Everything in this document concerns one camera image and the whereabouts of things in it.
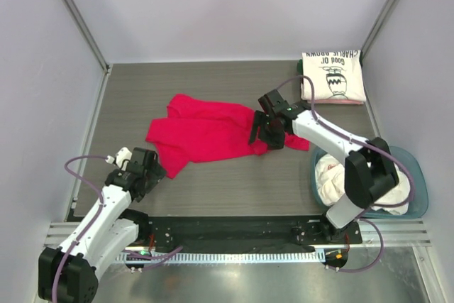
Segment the red t shirt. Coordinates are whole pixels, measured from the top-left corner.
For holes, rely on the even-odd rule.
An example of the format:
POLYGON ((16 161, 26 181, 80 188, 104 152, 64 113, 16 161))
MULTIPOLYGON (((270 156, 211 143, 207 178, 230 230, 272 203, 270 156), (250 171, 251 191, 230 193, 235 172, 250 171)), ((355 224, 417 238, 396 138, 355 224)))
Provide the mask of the red t shirt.
POLYGON ((242 104, 203 101, 176 94, 164 118, 150 122, 145 141, 154 145, 167 177, 174 179, 189 163, 263 155, 265 143, 249 143, 255 111, 242 104))

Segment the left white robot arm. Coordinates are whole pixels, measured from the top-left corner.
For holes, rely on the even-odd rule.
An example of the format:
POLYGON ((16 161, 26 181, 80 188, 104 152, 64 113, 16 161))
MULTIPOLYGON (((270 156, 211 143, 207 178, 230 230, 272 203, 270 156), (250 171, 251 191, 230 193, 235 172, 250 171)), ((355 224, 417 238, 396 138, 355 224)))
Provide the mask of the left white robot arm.
POLYGON ((129 245, 141 246, 152 236, 149 216, 130 208, 165 177, 154 150, 120 149, 105 157, 114 166, 95 192, 93 207, 56 248, 38 258, 38 296, 48 302, 92 302, 114 259, 129 245))

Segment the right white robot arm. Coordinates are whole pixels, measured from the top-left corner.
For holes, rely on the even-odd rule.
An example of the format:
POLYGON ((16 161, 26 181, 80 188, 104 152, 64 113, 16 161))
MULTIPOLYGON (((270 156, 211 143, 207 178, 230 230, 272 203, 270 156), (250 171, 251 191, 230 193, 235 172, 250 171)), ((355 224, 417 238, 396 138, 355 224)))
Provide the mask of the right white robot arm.
POLYGON ((399 183, 397 162, 381 138, 368 140, 323 119, 305 101, 289 104, 274 89, 258 99, 249 142, 260 140, 269 150, 284 147, 287 136, 308 140, 344 167, 344 195, 320 218, 320 234, 328 243, 342 241, 346 230, 377 200, 399 183))

